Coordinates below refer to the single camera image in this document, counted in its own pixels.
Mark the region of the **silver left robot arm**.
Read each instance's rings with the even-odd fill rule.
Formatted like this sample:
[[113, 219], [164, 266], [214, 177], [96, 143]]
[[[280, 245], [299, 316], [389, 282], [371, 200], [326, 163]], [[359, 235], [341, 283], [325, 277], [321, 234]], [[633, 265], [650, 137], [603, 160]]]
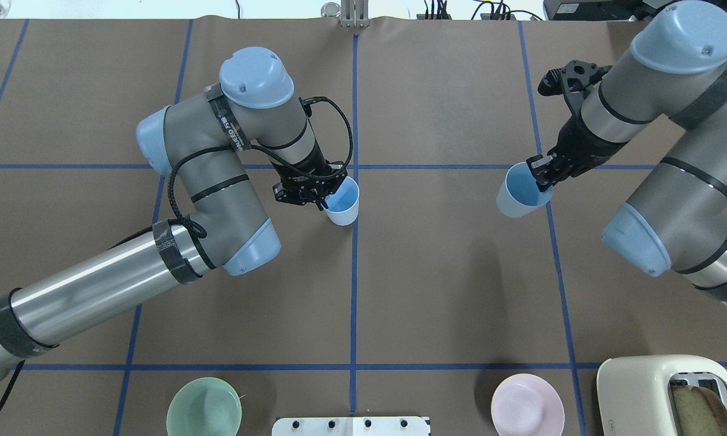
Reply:
[[275, 259], [282, 245], [239, 154], [269, 158], [277, 202], [328, 209], [354, 146], [345, 160], [327, 160], [310, 119], [319, 102], [327, 98], [296, 95], [272, 50], [245, 47], [223, 62], [216, 83], [139, 122], [138, 146], [166, 178], [173, 217], [1, 296], [0, 381], [14, 365], [209, 271], [239, 276]]

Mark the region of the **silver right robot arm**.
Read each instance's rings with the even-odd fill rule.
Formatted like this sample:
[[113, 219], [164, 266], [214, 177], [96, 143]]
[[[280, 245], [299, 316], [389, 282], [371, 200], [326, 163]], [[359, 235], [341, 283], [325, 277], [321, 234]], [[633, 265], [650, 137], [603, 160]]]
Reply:
[[670, 3], [615, 65], [571, 61], [538, 91], [571, 111], [555, 146], [527, 159], [539, 191], [603, 165], [657, 117], [682, 128], [602, 240], [643, 273], [675, 271], [727, 306], [727, 12]]

